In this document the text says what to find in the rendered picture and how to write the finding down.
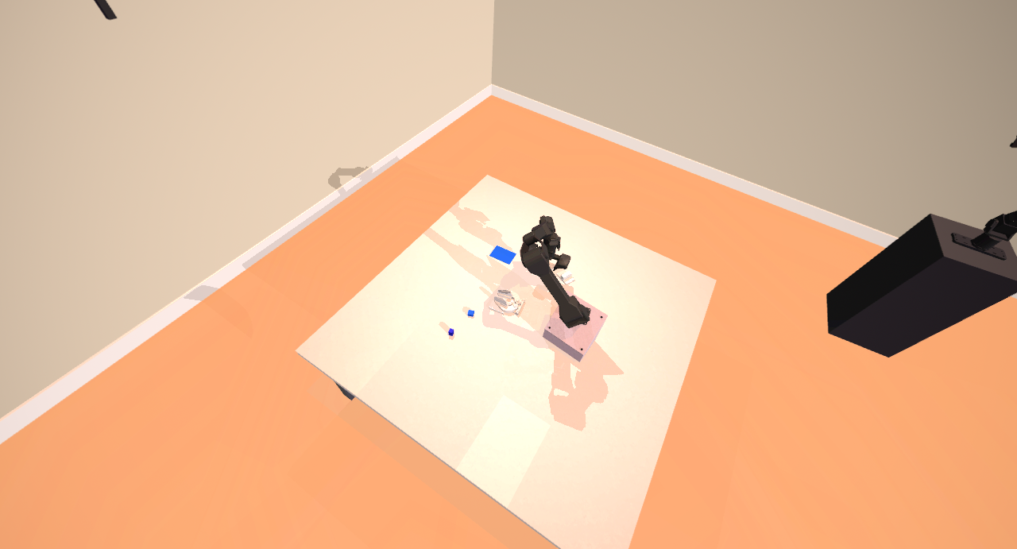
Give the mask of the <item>blue flat plate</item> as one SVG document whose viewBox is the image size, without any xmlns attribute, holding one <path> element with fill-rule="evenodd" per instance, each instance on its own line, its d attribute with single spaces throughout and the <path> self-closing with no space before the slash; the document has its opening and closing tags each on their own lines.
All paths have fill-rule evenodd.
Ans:
<svg viewBox="0 0 1017 549">
<path fill-rule="evenodd" d="M 491 257 L 496 258 L 499 261 L 504 261 L 506 264 L 511 264 L 513 258 L 515 258 L 516 253 L 508 251 L 502 247 L 495 247 L 493 252 L 490 254 Z"/>
</svg>

